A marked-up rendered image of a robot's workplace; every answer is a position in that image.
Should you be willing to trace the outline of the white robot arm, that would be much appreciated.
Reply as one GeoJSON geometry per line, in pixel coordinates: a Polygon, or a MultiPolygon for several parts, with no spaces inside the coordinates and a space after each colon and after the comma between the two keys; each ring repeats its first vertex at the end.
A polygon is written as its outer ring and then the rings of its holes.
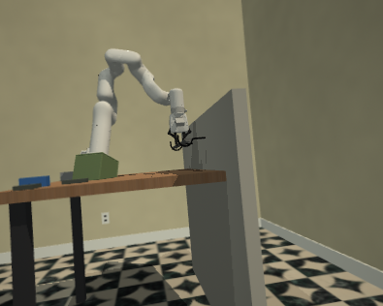
{"type": "Polygon", "coordinates": [[[97,97],[100,102],[93,108],[90,146],[80,154],[104,152],[109,155],[111,129],[117,116],[117,100],[113,93],[113,84],[114,79],[123,74],[124,64],[127,64],[130,73],[143,86],[152,101],[163,106],[171,105],[171,114],[187,112],[184,108],[183,91],[179,88],[170,92],[160,89],[154,82],[154,75],[143,65],[142,58],[137,52],[112,48],[106,51],[105,59],[109,67],[98,77],[97,97]]]}

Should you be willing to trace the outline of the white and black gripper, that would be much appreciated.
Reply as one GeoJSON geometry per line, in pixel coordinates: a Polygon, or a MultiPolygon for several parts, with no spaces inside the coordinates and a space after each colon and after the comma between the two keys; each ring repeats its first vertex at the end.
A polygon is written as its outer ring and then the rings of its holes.
{"type": "Polygon", "coordinates": [[[168,131],[168,135],[172,136],[175,139],[176,146],[178,146],[178,141],[177,141],[177,137],[176,137],[177,133],[182,133],[182,135],[183,135],[182,140],[184,140],[190,133],[192,133],[188,127],[187,116],[186,116],[186,113],[184,113],[184,112],[175,112],[175,113],[172,113],[170,115],[170,130],[168,131]],[[185,122],[184,126],[177,127],[176,123],[175,123],[175,117],[183,117],[184,122],[185,122]],[[186,133],[186,132],[188,132],[188,133],[186,133]]]}

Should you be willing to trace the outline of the blue rectangular block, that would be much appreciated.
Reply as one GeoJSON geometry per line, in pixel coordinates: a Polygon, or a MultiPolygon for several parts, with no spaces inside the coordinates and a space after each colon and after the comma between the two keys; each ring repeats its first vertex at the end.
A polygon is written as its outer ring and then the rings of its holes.
{"type": "Polygon", "coordinates": [[[27,185],[32,183],[42,183],[42,187],[49,186],[50,185],[49,176],[27,177],[27,178],[18,179],[19,185],[27,185]]]}

